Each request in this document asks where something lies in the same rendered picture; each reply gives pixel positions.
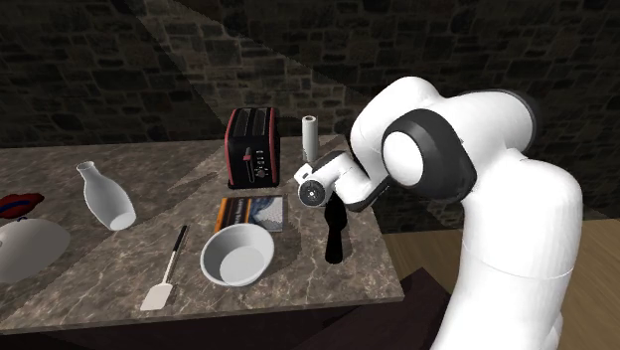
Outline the red and blue object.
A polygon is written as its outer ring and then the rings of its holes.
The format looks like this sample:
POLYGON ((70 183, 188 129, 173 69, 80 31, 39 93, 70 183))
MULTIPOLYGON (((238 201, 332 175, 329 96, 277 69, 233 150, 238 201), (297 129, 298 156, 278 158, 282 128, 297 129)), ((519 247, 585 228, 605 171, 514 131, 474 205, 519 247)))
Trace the red and blue object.
POLYGON ((0 199, 0 218, 17 219, 31 212, 45 197, 40 193, 10 194, 0 199))

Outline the white paper towel roll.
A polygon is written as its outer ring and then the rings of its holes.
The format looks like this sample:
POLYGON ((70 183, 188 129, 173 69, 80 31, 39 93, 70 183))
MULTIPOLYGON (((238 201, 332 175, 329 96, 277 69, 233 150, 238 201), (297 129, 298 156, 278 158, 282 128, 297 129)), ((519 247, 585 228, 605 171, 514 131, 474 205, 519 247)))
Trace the white paper towel roll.
POLYGON ((314 162, 318 158, 318 119, 313 115, 302 118, 302 150, 306 162, 314 162))

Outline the white round plate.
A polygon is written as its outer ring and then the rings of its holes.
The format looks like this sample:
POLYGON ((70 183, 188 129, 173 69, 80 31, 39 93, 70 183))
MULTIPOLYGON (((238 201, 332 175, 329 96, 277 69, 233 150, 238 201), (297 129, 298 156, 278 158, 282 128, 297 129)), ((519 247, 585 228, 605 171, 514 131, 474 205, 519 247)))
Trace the white round plate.
POLYGON ((44 219, 21 219, 0 227, 0 282, 37 274, 67 249, 71 235, 44 219))

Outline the black toaster with red trim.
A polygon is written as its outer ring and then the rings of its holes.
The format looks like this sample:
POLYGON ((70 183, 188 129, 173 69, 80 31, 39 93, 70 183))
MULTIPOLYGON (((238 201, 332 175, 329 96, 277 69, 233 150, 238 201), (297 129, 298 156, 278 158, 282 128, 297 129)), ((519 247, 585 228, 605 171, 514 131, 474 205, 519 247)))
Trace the black toaster with red trim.
POLYGON ((280 182, 279 110, 236 108, 225 134, 230 189, 277 187, 280 182))

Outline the white bowl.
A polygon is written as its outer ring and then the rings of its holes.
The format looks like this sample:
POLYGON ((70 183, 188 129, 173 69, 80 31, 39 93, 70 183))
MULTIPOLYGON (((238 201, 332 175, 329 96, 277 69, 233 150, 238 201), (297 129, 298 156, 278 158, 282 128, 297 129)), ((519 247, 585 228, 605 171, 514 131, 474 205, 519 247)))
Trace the white bowl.
POLYGON ((231 287, 254 283, 274 256, 270 232, 255 224, 235 224, 213 234, 204 245, 200 266, 211 282, 231 287))

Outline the book with orange spine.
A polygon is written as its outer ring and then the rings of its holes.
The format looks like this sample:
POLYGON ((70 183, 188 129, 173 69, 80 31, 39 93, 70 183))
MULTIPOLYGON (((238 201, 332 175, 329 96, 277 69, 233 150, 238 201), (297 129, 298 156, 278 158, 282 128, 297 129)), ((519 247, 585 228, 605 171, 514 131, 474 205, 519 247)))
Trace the book with orange spine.
POLYGON ((254 224, 270 233, 283 230, 283 197, 229 197, 221 200, 215 233, 236 224, 254 224))

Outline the white bottle vase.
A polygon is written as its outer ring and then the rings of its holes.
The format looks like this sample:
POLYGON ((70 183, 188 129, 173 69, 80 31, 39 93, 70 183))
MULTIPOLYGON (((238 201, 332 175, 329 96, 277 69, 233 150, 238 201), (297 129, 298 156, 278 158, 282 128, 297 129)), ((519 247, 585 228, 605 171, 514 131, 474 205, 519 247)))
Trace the white bottle vase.
POLYGON ((89 210, 113 232, 129 228, 137 216, 128 194, 115 181, 102 175, 92 161, 77 166, 83 179, 83 197, 89 210))

